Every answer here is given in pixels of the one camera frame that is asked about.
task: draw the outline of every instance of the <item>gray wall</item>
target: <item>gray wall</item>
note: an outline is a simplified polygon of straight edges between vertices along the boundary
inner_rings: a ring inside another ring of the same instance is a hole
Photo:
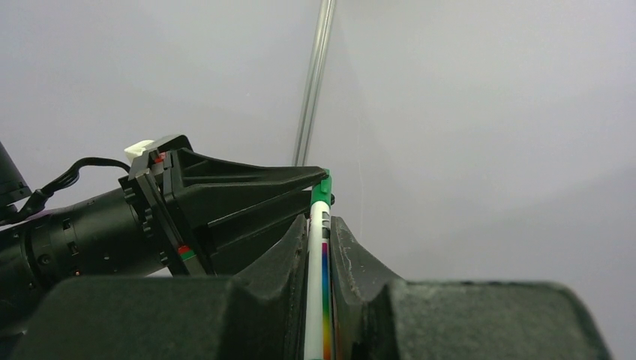
[[[636,4],[339,1],[310,148],[406,278],[569,285],[636,353]]]
[[[3,1],[0,139],[32,188],[77,158],[183,133],[195,150],[292,161],[315,1]],[[61,206],[118,186],[86,169]]]

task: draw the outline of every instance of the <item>green cap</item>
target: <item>green cap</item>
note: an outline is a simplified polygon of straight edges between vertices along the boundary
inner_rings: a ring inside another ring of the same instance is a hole
[[[328,178],[322,180],[320,184],[313,187],[311,190],[311,205],[313,205],[316,201],[322,201],[327,205],[332,205],[332,177],[329,175]]]

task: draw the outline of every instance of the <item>white rod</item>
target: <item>white rod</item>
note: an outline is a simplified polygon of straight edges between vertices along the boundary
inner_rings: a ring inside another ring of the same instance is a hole
[[[329,277],[329,205],[316,201],[309,218],[309,266],[304,321],[304,359],[330,359],[332,302]]]

